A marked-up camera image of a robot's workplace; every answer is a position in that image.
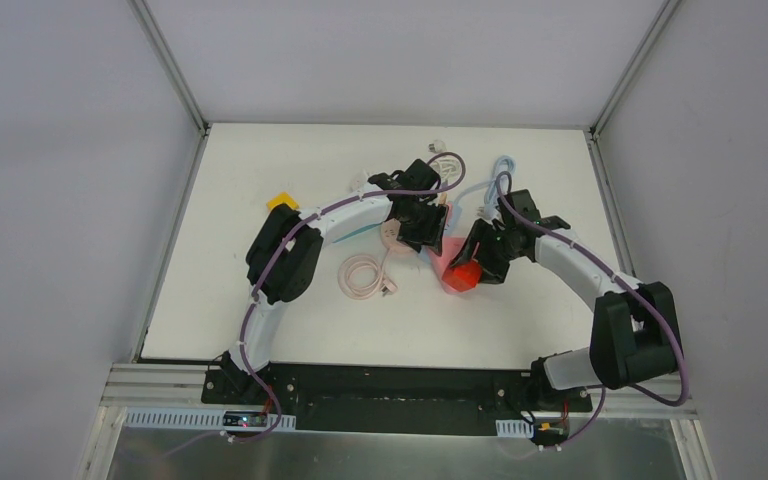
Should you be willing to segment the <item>pink power strip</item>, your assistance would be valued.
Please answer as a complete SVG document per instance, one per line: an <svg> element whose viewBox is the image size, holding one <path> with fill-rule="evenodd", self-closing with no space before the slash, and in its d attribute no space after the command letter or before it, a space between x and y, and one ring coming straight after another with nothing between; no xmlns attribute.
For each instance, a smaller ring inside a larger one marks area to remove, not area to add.
<svg viewBox="0 0 768 480"><path fill-rule="evenodd" d="M443 289L444 292L446 292L442 286L441 282L441 275L443 273L443 270L446 267L449 267L449 262L452 260L452 258L458 253L460 250L465 237L451 237L451 236L444 236L443 237L443 251L441 255L434 255L431 251L428 251L428 258L429 262L431 264L431 267L435 273L435 276Z"/></svg>

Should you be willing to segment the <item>red cube adapter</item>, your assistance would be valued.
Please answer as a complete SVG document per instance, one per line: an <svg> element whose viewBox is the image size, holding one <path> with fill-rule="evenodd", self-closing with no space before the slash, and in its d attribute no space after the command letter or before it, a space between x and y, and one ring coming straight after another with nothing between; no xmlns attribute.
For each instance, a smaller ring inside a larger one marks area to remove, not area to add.
<svg viewBox="0 0 768 480"><path fill-rule="evenodd" d="M450 294L460 294L474 289L481 281L483 270L475 261L449 266L443 270L441 282L444 290Z"/></svg>

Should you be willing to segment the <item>white cube adapter with picture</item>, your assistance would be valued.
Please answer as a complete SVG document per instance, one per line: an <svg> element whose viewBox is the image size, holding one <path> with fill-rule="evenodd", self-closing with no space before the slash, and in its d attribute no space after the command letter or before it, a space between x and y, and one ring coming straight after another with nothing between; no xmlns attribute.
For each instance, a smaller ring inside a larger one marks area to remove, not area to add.
<svg viewBox="0 0 768 480"><path fill-rule="evenodd" d="M358 174L355 174L349 184L349 190L350 191L359 191L362 190L365 185L368 183L369 175L366 171L361 171Z"/></svg>

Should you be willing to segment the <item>teal power strip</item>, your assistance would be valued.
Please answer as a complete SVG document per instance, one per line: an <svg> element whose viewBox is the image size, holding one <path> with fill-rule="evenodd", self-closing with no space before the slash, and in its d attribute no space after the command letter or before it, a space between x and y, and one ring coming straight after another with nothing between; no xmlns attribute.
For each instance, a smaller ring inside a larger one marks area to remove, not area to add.
<svg viewBox="0 0 768 480"><path fill-rule="evenodd" d="M356 230L354 230L354 231L351 231L351 232L349 232L349 233L347 233L347 234L345 234L345 235L343 235L343 236L341 236L341 237L339 237L339 238L337 238L337 239L333 240L333 242L332 242L332 243L335 243L335 244L336 244L336 243L339 243L339 242L342 242L342 241L348 240L348 239L350 239L350 238L352 238L352 237L354 237L354 236L357 236L357 235L360 235L360 234L362 234L362 233L365 233L365 232L367 232L367 231L369 231L369 230L374 230L374 229L377 229L377 228L378 228L378 225L379 225L379 224L370 224L370 225L366 225L366 226L363 226L363 227L361 227L361 228L358 228L358 229L356 229Z"/></svg>

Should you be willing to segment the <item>yellow cube adapter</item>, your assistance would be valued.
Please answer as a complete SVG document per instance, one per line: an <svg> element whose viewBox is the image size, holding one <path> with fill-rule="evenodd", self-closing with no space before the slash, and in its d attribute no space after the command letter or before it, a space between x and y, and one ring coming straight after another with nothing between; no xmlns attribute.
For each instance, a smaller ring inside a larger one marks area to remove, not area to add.
<svg viewBox="0 0 768 480"><path fill-rule="evenodd" d="M287 206L292 210L298 210L300 208L298 202L287 192L277 194L266 203L269 211L273 211L281 205Z"/></svg>

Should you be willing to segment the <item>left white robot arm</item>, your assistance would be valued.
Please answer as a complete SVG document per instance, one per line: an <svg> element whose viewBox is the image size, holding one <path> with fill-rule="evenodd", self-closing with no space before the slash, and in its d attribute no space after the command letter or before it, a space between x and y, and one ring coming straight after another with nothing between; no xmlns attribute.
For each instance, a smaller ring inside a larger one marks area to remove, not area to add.
<svg viewBox="0 0 768 480"><path fill-rule="evenodd" d="M441 253L448 212L439 198L465 176L461 172L445 182L431 161L417 159L403 170L367 177L326 206L275 206L245 256L250 300L238 339L220 357L222 375L213 386L226 386L241 404L263 396L267 384L261 373L270 363L283 311L311 285L325 246L368 226L397 221L398 245Z"/></svg>

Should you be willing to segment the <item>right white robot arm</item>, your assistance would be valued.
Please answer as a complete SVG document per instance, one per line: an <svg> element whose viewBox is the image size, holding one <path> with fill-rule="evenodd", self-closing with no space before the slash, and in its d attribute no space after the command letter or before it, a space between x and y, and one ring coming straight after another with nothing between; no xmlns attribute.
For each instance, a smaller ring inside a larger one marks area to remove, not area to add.
<svg viewBox="0 0 768 480"><path fill-rule="evenodd" d="M509 172L493 182L499 216L476 221L443 276L452 288L500 285L510 265L527 259L557 276L590 309L587 346L540 358L527 384L529 400L555 408L568 390L632 388L667 406L690 397L676 306L662 282L618 272L558 216L540 214L530 192L514 191Z"/></svg>

